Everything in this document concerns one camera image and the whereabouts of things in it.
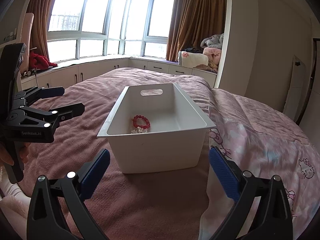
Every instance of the blue textured finger pad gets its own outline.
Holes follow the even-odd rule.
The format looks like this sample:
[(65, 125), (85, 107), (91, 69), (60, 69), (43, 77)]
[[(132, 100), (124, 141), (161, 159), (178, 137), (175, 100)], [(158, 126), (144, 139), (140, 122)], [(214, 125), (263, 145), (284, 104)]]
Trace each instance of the blue textured finger pad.
[(226, 192), (227, 197), (238, 202), (240, 198), (239, 181), (217, 149), (211, 148), (209, 151), (209, 162)]
[(81, 182), (80, 199), (85, 200), (92, 197), (97, 185), (103, 177), (110, 164), (110, 153), (104, 149), (103, 153), (95, 161), (92, 168), (86, 174)]

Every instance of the window pane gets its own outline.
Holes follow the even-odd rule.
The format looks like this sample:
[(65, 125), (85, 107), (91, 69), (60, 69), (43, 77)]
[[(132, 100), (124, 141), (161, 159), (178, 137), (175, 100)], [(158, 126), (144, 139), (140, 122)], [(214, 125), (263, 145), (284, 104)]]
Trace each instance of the window pane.
[(139, 55), (141, 52), (141, 41), (126, 41), (124, 43), (125, 55)]
[(103, 32), (108, 1), (109, 0), (87, 0), (82, 24), (83, 32)]
[(76, 58), (76, 40), (48, 41), (49, 60), (51, 62)]
[(154, 0), (149, 36), (168, 37), (174, 0)]
[(107, 54), (119, 54), (119, 41), (108, 40)]
[(119, 39), (123, 20), (124, 8), (127, 0), (113, 0), (109, 26), (109, 38)]
[(55, 0), (52, 8), (50, 31), (77, 31), (84, 0)]
[(129, 8), (126, 39), (142, 40), (149, 0), (132, 0)]
[(144, 55), (150, 57), (165, 58), (167, 54), (167, 44), (146, 42)]
[(103, 54), (103, 40), (80, 40), (80, 57)]

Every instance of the silver screw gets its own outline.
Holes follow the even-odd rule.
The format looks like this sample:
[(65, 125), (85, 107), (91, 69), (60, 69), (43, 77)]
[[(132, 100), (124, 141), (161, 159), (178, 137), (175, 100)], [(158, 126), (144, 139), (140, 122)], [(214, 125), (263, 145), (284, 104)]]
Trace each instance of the silver screw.
[(281, 181), (281, 177), (279, 175), (274, 175), (273, 178), (276, 180), (276, 181)]
[(67, 174), (67, 177), (71, 179), (71, 178), (74, 178), (75, 175), (76, 175), (76, 173), (75, 173), (74, 171), (70, 171), (70, 172)]
[(243, 176), (250, 178), (252, 176), (252, 173), (250, 171), (244, 171)]
[(45, 176), (44, 176), (44, 175), (41, 175), (41, 176), (38, 177), (38, 180), (39, 180), (39, 181), (44, 181), (44, 179), (45, 179)]

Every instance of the gray blanket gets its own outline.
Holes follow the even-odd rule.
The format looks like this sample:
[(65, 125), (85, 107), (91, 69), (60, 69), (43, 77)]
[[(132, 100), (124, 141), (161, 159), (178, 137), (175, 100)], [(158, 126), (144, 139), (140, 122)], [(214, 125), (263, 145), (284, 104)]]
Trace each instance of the gray blanket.
[(223, 43), (223, 37), (224, 37), (224, 33), (223, 34), (215, 34), (209, 38), (205, 38), (202, 42), (201, 42), (201, 48), (216, 48), (216, 49), (222, 49), (222, 43)]

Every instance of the bin handle cutout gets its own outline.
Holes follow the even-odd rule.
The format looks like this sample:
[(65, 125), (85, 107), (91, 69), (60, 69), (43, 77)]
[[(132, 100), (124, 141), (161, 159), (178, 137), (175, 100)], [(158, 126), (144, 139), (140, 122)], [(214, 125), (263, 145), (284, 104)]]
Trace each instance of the bin handle cutout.
[(148, 89), (148, 90), (141, 90), (140, 94), (142, 96), (153, 96), (153, 95), (162, 95), (162, 89)]

